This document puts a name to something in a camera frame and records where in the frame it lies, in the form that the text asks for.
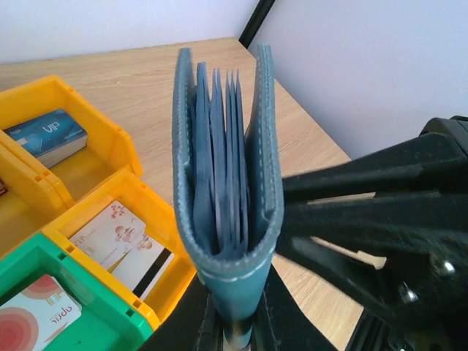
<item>blue wallet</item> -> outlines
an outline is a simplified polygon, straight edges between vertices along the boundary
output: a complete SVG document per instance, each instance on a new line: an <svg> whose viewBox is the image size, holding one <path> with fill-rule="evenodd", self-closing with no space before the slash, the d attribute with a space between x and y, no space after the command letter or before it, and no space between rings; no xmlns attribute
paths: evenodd
<svg viewBox="0 0 468 351"><path fill-rule="evenodd" d="M211 98L206 65L197 65L196 76L195 84L191 51L181 49L173 93L175 216L223 320L224 337L242 348L249 343L284 214L271 49L258 47L245 134L240 78L227 80L223 101L219 71L213 73Z"/></svg>

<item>plastic tray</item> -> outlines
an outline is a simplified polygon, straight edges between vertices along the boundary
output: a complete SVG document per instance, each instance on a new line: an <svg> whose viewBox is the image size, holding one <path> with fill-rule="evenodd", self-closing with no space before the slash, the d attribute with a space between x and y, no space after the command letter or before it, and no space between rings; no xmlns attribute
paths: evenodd
<svg viewBox="0 0 468 351"><path fill-rule="evenodd" d="M147 234L174 254L172 262L144 301L68 240L114 200L120 201L143 220ZM173 209L125 169L112 175L91 194L44 227L42 232L116 295L134 306L154 330L176 307L195 274L192 261L178 235Z"/></svg>
<svg viewBox="0 0 468 351"><path fill-rule="evenodd" d="M0 196L0 258L66 211L44 177L0 145L0 179L8 193Z"/></svg>
<svg viewBox="0 0 468 351"><path fill-rule="evenodd" d="M88 133L87 146L50 170L3 130L62 108ZM131 137L56 75L0 92L0 144L43 176L69 208L116 170L141 176Z"/></svg>
<svg viewBox="0 0 468 351"><path fill-rule="evenodd" d="M81 317L45 351L137 350L152 334L148 322L42 234L0 261L0 304L43 274L54 276L82 305Z"/></svg>

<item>green bin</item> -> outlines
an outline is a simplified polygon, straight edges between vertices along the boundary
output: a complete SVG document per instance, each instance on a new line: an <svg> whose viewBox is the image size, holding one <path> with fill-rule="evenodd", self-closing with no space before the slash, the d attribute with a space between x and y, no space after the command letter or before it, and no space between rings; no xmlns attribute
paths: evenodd
<svg viewBox="0 0 468 351"><path fill-rule="evenodd" d="M44 274L82 306L45 351L131 351L152 334L145 318L40 233L0 260L0 305Z"/></svg>

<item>bolt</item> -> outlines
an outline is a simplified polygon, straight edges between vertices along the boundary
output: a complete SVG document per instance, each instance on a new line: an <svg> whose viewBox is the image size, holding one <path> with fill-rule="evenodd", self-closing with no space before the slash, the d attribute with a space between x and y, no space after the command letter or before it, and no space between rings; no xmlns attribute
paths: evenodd
<svg viewBox="0 0 468 351"><path fill-rule="evenodd" d="M447 260L439 259L435 254L429 256L429 262L438 276L451 276L455 273L455 267Z"/></svg>
<svg viewBox="0 0 468 351"><path fill-rule="evenodd" d="M412 303L418 300L418 296L414 291L412 291L410 288L408 288L407 283L403 282L399 286L399 292L401 299L405 303Z"/></svg>

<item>table surface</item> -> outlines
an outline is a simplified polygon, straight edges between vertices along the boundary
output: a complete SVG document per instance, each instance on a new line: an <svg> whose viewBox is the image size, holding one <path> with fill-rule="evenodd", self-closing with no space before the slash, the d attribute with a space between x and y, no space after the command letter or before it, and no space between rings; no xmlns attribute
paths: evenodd
<svg viewBox="0 0 468 351"><path fill-rule="evenodd" d="M57 74L132 136L143 164L142 179L173 203L171 116L178 50L190 47L194 63L239 69L245 112L250 119L254 57L234 38L165 45L0 66L0 91ZM347 155L278 84L276 127L282 174L290 175L346 162ZM315 274L275 257L273 264L304 314L339 349L362 307Z"/></svg>

